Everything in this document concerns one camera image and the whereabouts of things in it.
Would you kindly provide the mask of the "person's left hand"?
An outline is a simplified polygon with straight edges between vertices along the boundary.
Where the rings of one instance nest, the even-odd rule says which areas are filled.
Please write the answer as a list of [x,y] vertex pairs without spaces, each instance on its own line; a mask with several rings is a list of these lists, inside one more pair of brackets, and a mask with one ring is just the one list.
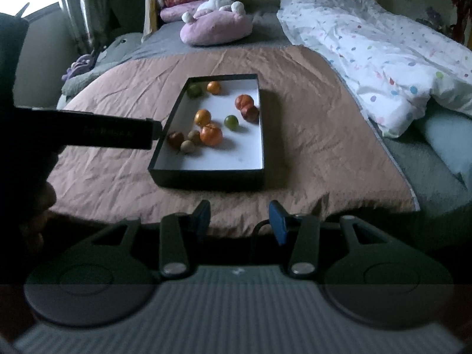
[[56,203],[57,196],[54,187],[46,182],[42,193],[37,200],[37,222],[40,222],[46,215],[49,209]]

